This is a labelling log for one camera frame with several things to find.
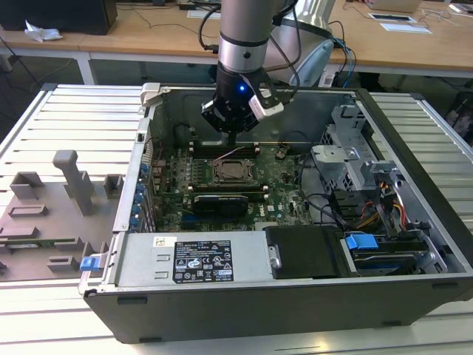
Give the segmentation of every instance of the floor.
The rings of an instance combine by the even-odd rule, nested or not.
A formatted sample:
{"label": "floor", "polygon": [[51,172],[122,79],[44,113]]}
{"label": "floor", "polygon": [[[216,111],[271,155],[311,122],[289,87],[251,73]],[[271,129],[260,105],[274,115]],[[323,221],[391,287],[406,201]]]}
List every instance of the floor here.
{"label": "floor", "polygon": [[[21,60],[41,83],[82,84],[78,65],[73,60],[39,57],[23,57]],[[21,63],[15,59],[12,62],[12,72],[0,76],[0,141],[39,91],[38,85],[34,84]],[[144,82],[140,77],[140,69],[136,62],[93,61],[92,65],[97,73],[98,82],[103,85],[141,85]],[[208,65],[147,63],[146,68],[149,74],[148,81],[168,84],[209,84],[211,82],[208,76]],[[393,87],[398,79],[399,75],[381,75],[380,84],[387,91],[394,92]],[[467,80],[449,79],[449,82],[461,85]],[[349,87],[359,87],[357,75],[350,79]],[[409,76],[399,92],[418,92],[441,115],[445,115],[459,90],[437,78]]]}

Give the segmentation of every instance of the power supply label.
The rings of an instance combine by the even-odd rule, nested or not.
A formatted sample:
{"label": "power supply label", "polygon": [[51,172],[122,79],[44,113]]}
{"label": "power supply label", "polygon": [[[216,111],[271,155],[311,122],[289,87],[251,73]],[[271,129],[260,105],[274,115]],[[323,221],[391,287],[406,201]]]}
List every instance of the power supply label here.
{"label": "power supply label", "polygon": [[234,280],[230,240],[176,242],[175,283],[218,283]]}

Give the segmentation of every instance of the wooden desk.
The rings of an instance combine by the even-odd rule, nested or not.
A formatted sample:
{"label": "wooden desk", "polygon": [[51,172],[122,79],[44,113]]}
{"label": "wooden desk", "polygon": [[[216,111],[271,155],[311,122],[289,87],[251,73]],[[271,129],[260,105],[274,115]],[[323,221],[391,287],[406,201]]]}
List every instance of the wooden desk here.
{"label": "wooden desk", "polygon": [[[446,10],[448,5],[424,1],[415,13],[399,14],[418,20],[423,16],[422,9]],[[449,20],[460,26],[444,20],[424,18],[425,22],[412,26],[425,27],[427,23],[432,34],[401,33],[386,31],[380,25],[392,21],[364,18],[351,7],[366,16],[368,13],[386,11],[371,10],[365,4],[357,2],[336,2],[330,20],[339,20],[344,25],[347,45],[355,51],[358,59],[356,71],[412,75],[428,75],[426,72],[430,72],[430,75],[435,76],[473,76],[473,17],[452,15]],[[333,34],[341,38],[340,26],[333,24],[332,28]],[[334,50],[331,62],[343,61],[342,50]]]}
{"label": "wooden desk", "polygon": [[[431,1],[421,5],[436,10],[446,10],[447,6]],[[364,18],[350,7],[363,14],[385,11],[371,10],[357,2],[345,3],[345,0],[337,0],[333,8],[330,20],[343,23],[347,44],[358,58],[356,71],[473,78],[473,18],[449,18],[460,26],[425,18],[432,34],[397,33],[388,32],[380,25],[386,21]],[[118,8],[131,9],[119,4]],[[418,10],[409,15],[419,19],[422,12]],[[28,39],[23,32],[1,31],[0,35],[19,55],[74,58],[79,63],[84,83],[95,84],[90,66],[92,59],[215,64],[217,56],[202,50],[197,34],[192,32],[198,31],[201,21],[201,18],[188,18],[186,11],[176,7],[152,10],[136,7],[136,10],[118,10],[117,21],[106,36],[64,33],[62,40],[40,44]],[[414,25],[425,26],[423,22]],[[219,27],[218,20],[207,22],[204,34],[215,37],[205,37],[207,43],[218,42]],[[341,37],[339,26],[334,24],[332,28],[334,34]],[[9,52],[0,45],[1,54]],[[343,60],[343,52],[335,50],[326,73],[339,70]]]}

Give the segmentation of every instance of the blue plastic tab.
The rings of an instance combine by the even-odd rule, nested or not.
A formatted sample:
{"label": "blue plastic tab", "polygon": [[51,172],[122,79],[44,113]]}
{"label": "blue plastic tab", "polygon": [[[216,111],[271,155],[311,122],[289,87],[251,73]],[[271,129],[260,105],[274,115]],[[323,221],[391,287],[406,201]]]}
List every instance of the blue plastic tab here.
{"label": "blue plastic tab", "polygon": [[81,271],[100,271],[100,264],[99,257],[85,257],[81,261]]}
{"label": "blue plastic tab", "polygon": [[378,249],[378,242],[373,234],[351,234],[345,238],[348,249]]}

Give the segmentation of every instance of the table leg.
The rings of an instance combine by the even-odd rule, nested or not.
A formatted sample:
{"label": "table leg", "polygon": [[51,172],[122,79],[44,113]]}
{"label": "table leg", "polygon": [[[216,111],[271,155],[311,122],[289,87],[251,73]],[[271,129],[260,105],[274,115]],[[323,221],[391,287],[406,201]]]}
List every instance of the table leg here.
{"label": "table leg", "polygon": [[81,56],[79,58],[76,58],[76,60],[79,64],[79,70],[81,71],[82,80],[84,81],[84,84],[96,85],[97,79],[95,77],[94,70],[90,65],[90,58],[87,58],[87,56]]}
{"label": "table leg", "polygon": [[12,71],[12,66],[10,65],[10,62],[8,61],[8,57],[6,55],[0,55],[0,68],[4,72]]}

